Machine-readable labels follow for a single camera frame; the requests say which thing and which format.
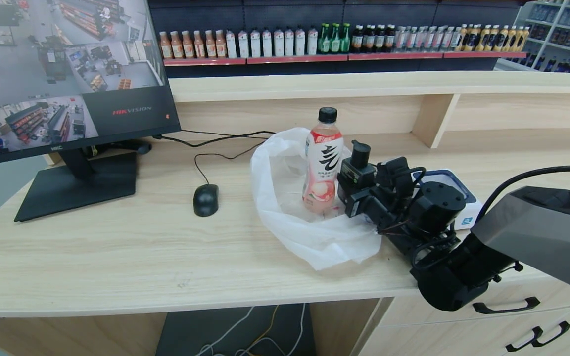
black mouse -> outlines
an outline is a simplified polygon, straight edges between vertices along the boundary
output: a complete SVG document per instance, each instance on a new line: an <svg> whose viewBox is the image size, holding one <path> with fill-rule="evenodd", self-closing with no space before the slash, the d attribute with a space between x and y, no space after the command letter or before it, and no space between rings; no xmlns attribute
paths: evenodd
<svg viewBox="0 0 570 356"><path fill-rule="evenodd" d="M211 216L219 209L219 187L215 184L204 184L195 189L192 197L192 209L201 217Z"/></svg>

drawer handle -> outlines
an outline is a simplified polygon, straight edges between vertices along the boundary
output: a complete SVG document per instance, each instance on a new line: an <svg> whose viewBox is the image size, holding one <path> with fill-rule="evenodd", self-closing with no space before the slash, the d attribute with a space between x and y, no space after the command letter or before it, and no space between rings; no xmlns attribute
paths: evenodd
<svg viewBox="0 0 570 356"><path fill-rule="evenodd" d="M477 313L481 314L503 314L503 313L516 313L522 311L530 311L535 307L540 305L540 300L536 297L529 297L525 298L525 302L527 302L526 307L517 308L517 309L502 309L502 311L494 311L493 309L488 308L485 303L474 303L472 306L475 308Z"/></svg>
<svg viewBox="0 0 570 356"><path fill-rule="evenodd" d="M557 334L556 336L554 336L551 340L547 341L546 343L541 343L541 342L539 342L538 340L534 339L534 340L532 340L532 342L531 342L531 346L533 346L533 347L543 347L543 346L547 345L548 343L554 341L555 339L559 338L560 336L563 336L563 335L566 334L566 332L570 329L569 323L568 323L568 322L565 322L565 321L561 322L561 323L559 324L559 326L560 326L560 333Z"/></svg>
<svg viewBox="0 0 570 356"><path fill-rule="evenodd" d="M507 352L516 352L520 349L523 349L525 346L533 343L534 341L536 341L536 339L538 339L538 338L540 338L540 336L542 336L542 328L540 326L534 327L531 331L533 331L533 337L531 338L531 340L529 340L528 342L525 342L520 347L514 347L514 345L509 344L505 347Z"/></svg>

green bottle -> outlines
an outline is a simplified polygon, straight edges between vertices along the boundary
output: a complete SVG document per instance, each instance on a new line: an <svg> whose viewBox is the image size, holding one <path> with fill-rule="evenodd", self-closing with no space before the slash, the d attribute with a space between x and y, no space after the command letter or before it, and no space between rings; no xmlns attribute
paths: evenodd
<svg viewBox="0 0 570 356"><path fill-rule="evenodd" d="M338 53L340 52L340 24L335 22L333 24L333 34L331 36L331 52Z"/></svg>
<svg viewBox="0 0 570 356"><path fill-rule="evenodd" d="M323 23L323 28L321 29L321 36L319 38L320 38L320 43L319 43L318 48L320 49L320 52L322 54L329 53L331 41L329 40L329 24L328 23Z"/></svg>
<svg viewBox="0 0 570 356"><path fill-rule="evenodd" d="M349 53L349 47L351 47L351 38L349 37L350 23L342 24L342 39L340 40L340 52Z"/></svg>

monitor base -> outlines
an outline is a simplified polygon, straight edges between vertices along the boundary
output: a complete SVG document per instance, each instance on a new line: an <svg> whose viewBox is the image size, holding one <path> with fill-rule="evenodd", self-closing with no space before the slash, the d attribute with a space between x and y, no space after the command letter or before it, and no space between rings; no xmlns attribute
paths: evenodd
<svg viewBox="0 0 570 356"><path fill-rule="evenodd" d="M14 221L27 221L136 192L136 153L88 161L82 150L59 152L65 166L37 173Z"/></svg>

white box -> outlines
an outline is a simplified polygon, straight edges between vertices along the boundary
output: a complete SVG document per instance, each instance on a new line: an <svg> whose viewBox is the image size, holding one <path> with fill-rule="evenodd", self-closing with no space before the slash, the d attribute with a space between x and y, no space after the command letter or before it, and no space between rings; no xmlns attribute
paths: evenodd
<svg viewBox="0 0 570 356"><path fill-rule="evenodd" d="M418 178L421 172L414 172L412 179ZM439 169L437 171L427 171L426 175L421 179L425 182L437 182L447 184L450 187L461 192L466 197L466 207L459 213L459 216L454 221L455 230L464 230L471 228L475 225L476 216L481 211L482 203L477 197L470 192L463 182L455 174L448 169Z"/></svg>

